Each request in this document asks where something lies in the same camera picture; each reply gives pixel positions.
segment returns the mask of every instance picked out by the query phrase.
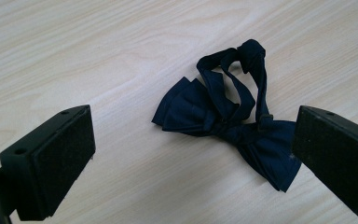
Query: light wood surface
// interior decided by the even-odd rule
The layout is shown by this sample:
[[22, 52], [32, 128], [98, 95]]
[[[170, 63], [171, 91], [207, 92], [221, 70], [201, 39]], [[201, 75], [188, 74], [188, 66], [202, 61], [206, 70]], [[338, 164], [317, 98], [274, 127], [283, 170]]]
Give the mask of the light wood surface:
[[312, 105], [358, 123], [358, 1], [0, 0], [0, 152], [92, 110], [96, 154], [43, 223], [358, 223], [304, 165], [278, 192], [234, 146], [150, 122], [199, 58], [250, 38], [267, 50], [275, 119]]

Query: navy blue bow tie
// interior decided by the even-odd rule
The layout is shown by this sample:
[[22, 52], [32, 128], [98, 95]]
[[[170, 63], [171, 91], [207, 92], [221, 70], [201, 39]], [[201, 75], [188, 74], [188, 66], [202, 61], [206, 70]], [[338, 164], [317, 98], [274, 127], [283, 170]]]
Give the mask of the navy blue bow tie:
[[[226, 49], [205, 56], [197, 63], [205, 86], [197, 79], [183, 77], [163, 97], [152, 122], [163, 131], [193, 136], [216, 135], [235, 145], [243, 158], [276, 189], [287, 191], [301, 162], [290, 146], [296, 124], [273, 120], [266, 104], [267, 73], [265, 50], [255, 40], [237, 49]], [[250, 73], [258, 88], [255, 102], [249, 90], [228, 68], [240, 61], [243, 72]], [[231, 78], [241, 103], [234, 104], [225, 95], [223, 74], [212, 71], [220, 66]], [[248, 119], [256, 104], [255, 123]]]

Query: screw hole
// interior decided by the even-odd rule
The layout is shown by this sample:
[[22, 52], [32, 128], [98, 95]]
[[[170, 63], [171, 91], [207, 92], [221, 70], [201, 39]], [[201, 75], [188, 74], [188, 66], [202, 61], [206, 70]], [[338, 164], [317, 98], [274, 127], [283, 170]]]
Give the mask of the screw hole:
[[25, 148], [19, 148], [14, 151], [14, 154], [21, 155], [21, 154], [24, 154], [26, 151], [27, 151], [27, 149], [25, 149]]

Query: bow tie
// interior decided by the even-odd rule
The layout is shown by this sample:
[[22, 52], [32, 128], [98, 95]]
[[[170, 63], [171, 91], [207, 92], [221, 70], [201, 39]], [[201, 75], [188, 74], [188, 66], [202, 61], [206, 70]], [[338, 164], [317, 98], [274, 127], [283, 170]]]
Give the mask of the bow tie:
[[[226, 49], [205, 56], [197, 69], [205, 82], [183, 77], [163, 97], [152, 122], [166, 132], [192, 136], [216, 135], [237, 147], [242, 157], [276, 190], [286, 192], [301, 162], [290, 147], [296, 124], [273, 120], [266, 104], [267, 73], [265, 50], [255, 40], [248, 40], [237, 49]], [[229, 71], [239, 61], [243, 73], [250, 73], [258, 88], [257, 101], [249, 90]], [[213, 71], [220, 66], [232, 80], [240, 103], [234, 104], [225, 95], [223, 74]], [[255, 123], [243, 123], [256, 106]]]

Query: dark blue fabric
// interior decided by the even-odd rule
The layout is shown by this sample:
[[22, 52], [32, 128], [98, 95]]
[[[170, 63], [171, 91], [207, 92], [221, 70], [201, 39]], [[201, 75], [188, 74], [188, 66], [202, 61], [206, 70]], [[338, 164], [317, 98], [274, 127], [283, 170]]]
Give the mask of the dark blue fabric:
[[[267, 73], [265, 50], [255, 40], [237, 49], [226, 49], [205, 56], [197, 68], [205, 86], [197, 79], [183, 77], [162, 99], [152, 122], [163, 131], [193, 136], [216, 135], [235, 145], [243, 158], [276, 189], [287, 191], [301, 162], [290, 147], [295, 123], [273, 120], [266, 104]], [[249, 90], [228, 68], [240, 61], [243, 72], [250, 73], [258, 88], [255, 102]], [[225, 95], [223, 74], [212, 71], [220, 66], [231, 78], [241, 102], [234, 104]], [[256, 106], [255, 123], [242, 123]]]

